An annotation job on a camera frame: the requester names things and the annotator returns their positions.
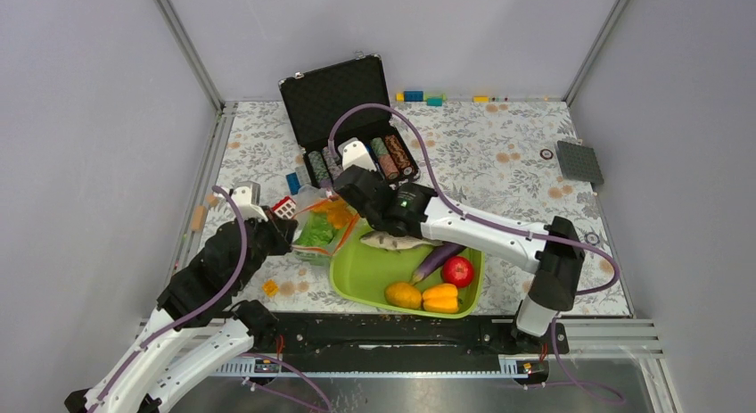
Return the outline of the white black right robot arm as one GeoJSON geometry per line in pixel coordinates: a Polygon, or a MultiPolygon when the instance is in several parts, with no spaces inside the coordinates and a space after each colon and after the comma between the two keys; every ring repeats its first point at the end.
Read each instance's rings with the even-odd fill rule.
{"type": "Polygon", "coordinates": [[[393,188],[377,172],[357,166],[345,169],[334,188],[379,232],[462,245],[531,273],[531,288],[511,329],[520,351],[535,351],[546,341],[555,317],[572,309],[586,254],[568,219],[555,217],[548,224],[514,221],[452,202],[427,186],[393,188]]]}

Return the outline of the orange toy mandarin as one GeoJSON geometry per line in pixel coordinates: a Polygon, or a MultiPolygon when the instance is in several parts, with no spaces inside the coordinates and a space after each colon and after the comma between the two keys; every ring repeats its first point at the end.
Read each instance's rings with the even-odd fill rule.
{"type": "Polygon", "coordinates": [[[384,297],[389,305],[419,310],[422,308],[423,297],[420,290],[407,282],[397,282],[388,285],[384,290],[384,297]]]}

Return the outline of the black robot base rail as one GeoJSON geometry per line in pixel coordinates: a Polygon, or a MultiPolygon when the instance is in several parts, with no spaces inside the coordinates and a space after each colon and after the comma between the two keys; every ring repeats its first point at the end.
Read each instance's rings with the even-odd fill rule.
{"type": "Polygon", "coordinates": [[[506,359],[538,361],[570,350],[563,325],[532,338],[516,335],[510,316],[278,312],[275,317],[242,357],[267,355],[308,374],[505,373],[506,359]]]}

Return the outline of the grey toy fish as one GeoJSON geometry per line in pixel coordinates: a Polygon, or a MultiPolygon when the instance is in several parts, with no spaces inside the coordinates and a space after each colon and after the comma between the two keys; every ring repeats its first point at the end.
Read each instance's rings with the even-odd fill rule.
{"type": "Polygon", "coordinates": [[[441,246],[442,241],[416,238],[413,236],[394,236],[387,232],[371,231],[360,236],[359,241],[371,248],[385,251],[406,251],[420,246],[441,246]]]}

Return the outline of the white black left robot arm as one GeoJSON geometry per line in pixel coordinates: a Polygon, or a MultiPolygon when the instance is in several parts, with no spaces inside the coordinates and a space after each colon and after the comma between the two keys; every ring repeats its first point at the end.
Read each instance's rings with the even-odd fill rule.
{"type": "Polygon", "coordinates": [[[266,351],[276,339],[270,313],[258,301],[244,301],[212,341],[193,350],[193,365],[170,361],[232,304],[269,257],[292,249],[298,223],[268,213],[264,219],[221,225],[189,264],[160,293],[142,333],[114,369],[92,388],[72,392],[69,412],[167,412],[171,401],[211,370],[241,353],[266,351]]]}

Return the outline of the clear zip top bag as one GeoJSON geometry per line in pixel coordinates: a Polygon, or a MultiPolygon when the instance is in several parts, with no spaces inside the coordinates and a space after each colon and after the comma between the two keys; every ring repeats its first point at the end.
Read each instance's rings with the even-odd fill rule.
{"type": "Polygon", "coordinates": [[[303,186],[294,198],[298,233],[292,251],[299,260],[327,266],[349,240],[360,220],[357,212],[339,195],[313,186],[303,186]]]}

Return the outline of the green toy cabbage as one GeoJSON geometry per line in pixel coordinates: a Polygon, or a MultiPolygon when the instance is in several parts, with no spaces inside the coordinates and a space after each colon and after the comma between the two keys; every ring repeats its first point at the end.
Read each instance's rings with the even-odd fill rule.
{"type": "Polygon", "coordinates": [[[306,247],[324,247],[331,243],[338,229],[331,226],[324,214],[309,213],[294,243],[306,247]]]}

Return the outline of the yellow toy bell pepper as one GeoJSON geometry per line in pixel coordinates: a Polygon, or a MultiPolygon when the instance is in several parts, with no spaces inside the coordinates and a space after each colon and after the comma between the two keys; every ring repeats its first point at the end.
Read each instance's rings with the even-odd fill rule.
{"type": "Polygon", "coordinates": [[[422,307],[429,312],[455,314],[460,307],[458,296],[455,285],[448,283],[435,285],[423,291],[422,307]]]}

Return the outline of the fried chicken toy piece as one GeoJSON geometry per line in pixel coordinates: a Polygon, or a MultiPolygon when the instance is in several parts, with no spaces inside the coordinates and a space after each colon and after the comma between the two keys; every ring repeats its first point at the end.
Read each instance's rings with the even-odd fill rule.
{"type": "Polygon", "coordinates": [[[341,198],[324,199],[315,204],[311,210],[314,213],[324,214],[326,221],[336,229],[346,227],[354,216],[350,206],[341,198]]]}

